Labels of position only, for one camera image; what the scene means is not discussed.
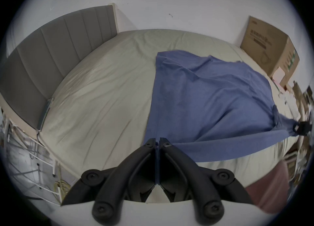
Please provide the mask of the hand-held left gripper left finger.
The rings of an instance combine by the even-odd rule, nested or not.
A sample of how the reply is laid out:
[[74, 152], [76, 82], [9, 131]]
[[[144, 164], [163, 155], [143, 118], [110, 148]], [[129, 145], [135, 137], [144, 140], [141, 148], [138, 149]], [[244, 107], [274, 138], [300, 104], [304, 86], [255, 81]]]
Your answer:
[[155, 146], [151, 138], [117, 167], [86, 170], [61, 206], [94, 201], [93, 218], [100, 224], [117, 224], [123, 201], [146, 202], [156, 185]]

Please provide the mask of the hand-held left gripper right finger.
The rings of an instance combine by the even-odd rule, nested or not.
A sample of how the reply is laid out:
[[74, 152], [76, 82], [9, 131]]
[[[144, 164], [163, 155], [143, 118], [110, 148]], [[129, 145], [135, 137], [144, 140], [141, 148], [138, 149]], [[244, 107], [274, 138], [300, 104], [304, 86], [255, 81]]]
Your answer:
[[157, 184], [170, 202], [192, 200], [199, 224], [213, 225], [222, 219], [222, 200], [253, 205], [230, 170], [200, 167], [166, 138], [160, 138], [157, 156]]

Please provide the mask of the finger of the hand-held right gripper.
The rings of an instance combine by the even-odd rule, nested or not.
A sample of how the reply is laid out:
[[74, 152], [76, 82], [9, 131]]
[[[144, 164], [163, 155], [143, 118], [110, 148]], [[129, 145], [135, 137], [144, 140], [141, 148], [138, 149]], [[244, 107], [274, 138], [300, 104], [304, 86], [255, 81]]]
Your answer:
[[308, 121], [302, 121], [295, 123], [293, 126], [293, 131], [297, 135], [308, 135], [312, 130], [312, 124]]

